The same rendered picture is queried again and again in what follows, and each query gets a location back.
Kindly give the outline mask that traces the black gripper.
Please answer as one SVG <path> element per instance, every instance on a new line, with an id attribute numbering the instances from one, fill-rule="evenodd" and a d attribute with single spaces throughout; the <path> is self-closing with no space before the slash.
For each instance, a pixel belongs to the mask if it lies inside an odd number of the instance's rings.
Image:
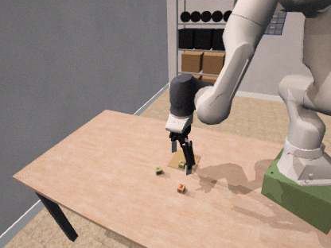
<path id="1" fill-rule="evenodd" d="M 180 143 L 180 146 L 183 150 L 185 156 L 185 175 L 192 174 L 192 167 L 195 165 L 195 159 L 193 154 L 193 143 L 188 140 L 188 134 L 191 131 L 191 125 L 188 126 L 183 134 L 170 132 L 169 138 L 171 138 L 171 153 L 177 152 L 177 140 Z M 184 145 L 182 145 L 184 144 Z"/>

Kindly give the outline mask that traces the tan flat mat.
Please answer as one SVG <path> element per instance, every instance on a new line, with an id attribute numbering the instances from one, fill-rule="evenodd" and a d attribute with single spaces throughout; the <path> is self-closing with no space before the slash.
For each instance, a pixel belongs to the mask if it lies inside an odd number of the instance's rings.
<path id="1" fill-rule="evenodd" d="M 194 170 L 197 166 L 197 163 L 198 163 L 200 157 L 201 157 L 200 155 L 194 154 L 196 164 L 193 165 L 192 174 L 194 173 Z M 170 160 L 170 162 L 167 166 L 175 168 L 175 169 L 179 169 L 179 170 L 185 172 L 185 167 L 184 167 L 184 169 L 178 168 L 178 163 L 180 160 L 185 161 L 185 156 L 184 156 L 183 150 L 177 149 L 177 152 L 175 152 L 175 154 L 173 155 L 172 159 Z M 185 163 L 186 163 L 186 161 L 185 161 Z"/>

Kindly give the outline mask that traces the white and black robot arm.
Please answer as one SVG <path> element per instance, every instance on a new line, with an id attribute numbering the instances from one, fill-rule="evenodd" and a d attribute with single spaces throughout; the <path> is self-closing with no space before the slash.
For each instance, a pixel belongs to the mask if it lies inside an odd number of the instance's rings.
<path id="1" fill-rule="evenodd" d="M 317 115 L 331 116 L 330 8 L 331 0 L 238 0 L 224 29 L 226 59 L 215 85 L 190 74 L 174 77 L 165 130 L 183 134 L 193 123 L 195 110 L 207 125 L 228 118 L 232 100 L 273 16 L 302 12 L 306 18 L 300 58 L 312 76 L 290 74 L 279 83 L 278 93 L 290 124 L 277 167 L 301 186 L 331 185 L 331 157 L 322 143 L 325 123 Z"/>

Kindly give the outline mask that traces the wooden letter block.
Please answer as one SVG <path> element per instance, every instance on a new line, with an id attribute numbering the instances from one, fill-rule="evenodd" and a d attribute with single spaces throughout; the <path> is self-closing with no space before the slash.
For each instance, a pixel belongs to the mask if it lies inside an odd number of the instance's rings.
<path id="1" fill-rule="evenodd" d="M 161 166 L 155 167 L 155 173 L 156 173 L 156 176 L 162 174 Z"/>
<path id="2" fill-rule="evenodd" d="M 180 169 L 184 169 L 184 167 L 185 167 L 185 161 L 179 161 L 179 163 L 178 163 L 178 168 L 180 168 Z"/>
<path id="3" fill-rule="evenodd" d="M 177 192 L 179 192 L 181 194 L 184 194 L 184 191 L 185 191 L 185 185 L 184 184 L 179 184 L 177 186 Z"/>

